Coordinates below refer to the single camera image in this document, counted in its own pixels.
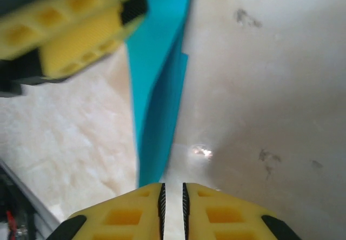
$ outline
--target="blue paper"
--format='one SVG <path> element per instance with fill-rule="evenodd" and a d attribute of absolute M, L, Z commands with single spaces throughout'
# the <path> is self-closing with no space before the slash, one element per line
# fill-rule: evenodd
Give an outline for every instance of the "blue paper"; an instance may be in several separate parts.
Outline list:
<path fill-rule="evenodd" d="M 138 186 L 158 182 L 174 136 L 187 66 L 181 53 L 190 0 L 148 0 L 127 40 L 138 152 Z"/>

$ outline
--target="beige floor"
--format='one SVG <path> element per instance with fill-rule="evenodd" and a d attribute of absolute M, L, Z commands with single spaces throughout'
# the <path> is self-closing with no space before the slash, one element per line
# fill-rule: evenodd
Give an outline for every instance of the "beige floor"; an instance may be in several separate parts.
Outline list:
<path fill-rule="evenodd" d="M 193 0 L 167 239 L 182 239 L 183 181 L 266 206 L 303 239 L 344 238 L 345 8 Z M 1 157 L 59 219 L 135 187 L 128 84 L 121 48 L 66 84 L 0 100 Z"/>

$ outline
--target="white surface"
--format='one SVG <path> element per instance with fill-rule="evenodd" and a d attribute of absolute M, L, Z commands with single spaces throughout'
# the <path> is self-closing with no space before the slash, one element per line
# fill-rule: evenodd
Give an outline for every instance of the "white surface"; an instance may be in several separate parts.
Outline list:
<path fill-rule="evenodd" d="M 193 0 L 167 239 L 182 236 L 182 181 L 266 206 L 303 239 L 344 238 L 345 8 L 346 0 Z M 237 21 L 239 9 L 248 15 Z M 2 158 L 65 217 L 135 185 L 126 67 L 122 48 L 67 84 L 1 100 Z M 194 156 L 196 144 L 213 156 Z"/>

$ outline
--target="marble floor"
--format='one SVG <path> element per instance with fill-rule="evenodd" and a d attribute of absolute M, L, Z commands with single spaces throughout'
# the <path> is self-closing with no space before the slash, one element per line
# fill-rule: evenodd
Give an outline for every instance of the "marble floor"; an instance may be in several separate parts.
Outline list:
<path fill-rule="evenodd" d="M 192 0 L 163 178 L 167 239 L 183 239 L 182 182 L 263 205 L 303 239 L 344 238 L 345 8 L 346 0 Z M 64 84 L 27 91 L 0 99 L 1 158 L 58 219 L 135 188 L 124 46 Z"/>

